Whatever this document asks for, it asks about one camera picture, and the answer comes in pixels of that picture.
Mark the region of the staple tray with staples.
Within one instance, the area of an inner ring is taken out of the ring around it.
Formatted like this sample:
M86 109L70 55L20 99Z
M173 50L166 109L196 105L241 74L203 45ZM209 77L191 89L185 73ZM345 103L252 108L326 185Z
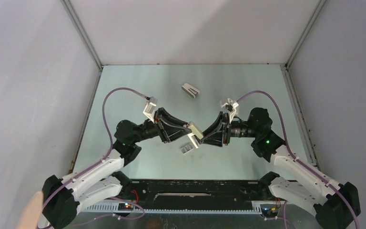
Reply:
M187 143L187 144L185 144L185 145L183 145L182 147L181 147L181 152L183 153L183 154L187 154L187 153L189 153L190 151L192 151L192 150L194 150L194 146L193 146L193 144L192 143Z

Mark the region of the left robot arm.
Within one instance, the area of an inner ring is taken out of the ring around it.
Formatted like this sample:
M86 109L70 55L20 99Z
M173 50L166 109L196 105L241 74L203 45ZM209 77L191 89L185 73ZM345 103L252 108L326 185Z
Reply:
M111 141L110 149L99 161L81 172L63 178L52 175L45 180L42 213L51 227L62 229L69 225L77 215L77 194L132 162L141 151L137 142L159 136L162 142L169 143L199 133L193 122L177 119L162 107L157 110L146 108L143 114L147 120L140 125L129 120L118 123L114 134L116 140Z

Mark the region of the cream stapler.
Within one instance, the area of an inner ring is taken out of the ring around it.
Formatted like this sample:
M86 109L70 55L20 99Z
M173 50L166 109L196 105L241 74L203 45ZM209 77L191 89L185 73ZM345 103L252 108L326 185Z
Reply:
M189 122L187 124L187 128L191 130L191 133L189 133L187 136L189 137L193 147L198 149L200 146L199 141L203 138L202 131L194 122Z

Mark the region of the white stapler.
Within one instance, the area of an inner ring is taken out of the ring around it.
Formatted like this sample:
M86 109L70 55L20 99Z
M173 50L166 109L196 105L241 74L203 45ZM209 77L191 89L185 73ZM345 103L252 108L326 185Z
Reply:
M184 83L181 86L182 90L186 92L191 98L196 98L200 94L200 90L196 87L192 86L189 83Z

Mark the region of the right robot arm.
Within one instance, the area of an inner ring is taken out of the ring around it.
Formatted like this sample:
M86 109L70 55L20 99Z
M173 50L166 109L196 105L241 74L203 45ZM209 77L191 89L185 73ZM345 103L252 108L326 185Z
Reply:
M346 229L357 225L361 213L357 188L350 182L341 184L294 153L289 144L272 129L267 109L254 108L247 121L230 121L220 112L214 123L203 132L200 144L222 147L233 137L253 138L251 148L269 164L283 169L297 182L275 172L259 179L258 193L263 199L284 199L315 217L324 229Z

